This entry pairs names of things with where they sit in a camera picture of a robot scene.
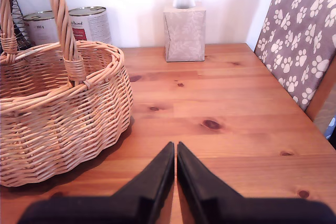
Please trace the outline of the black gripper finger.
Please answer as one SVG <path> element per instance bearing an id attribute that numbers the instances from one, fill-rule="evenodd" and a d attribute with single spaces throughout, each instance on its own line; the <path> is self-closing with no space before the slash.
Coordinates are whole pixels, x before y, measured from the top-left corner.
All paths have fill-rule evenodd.
<path id="1" fill-rule="evenodd" d="M 225 201 L 242 199 L 237 191 L 214 175 L 183 142 L 177 145 L 177 180 L 196 223 L 233 223 L 225 220 Z"/>
<path id="2" fill-rule="evenodd" d="M 113 223 L 155 223 L 174 180 L 174 144 L 168 142 L 152 161 L 115 194 Z"/>

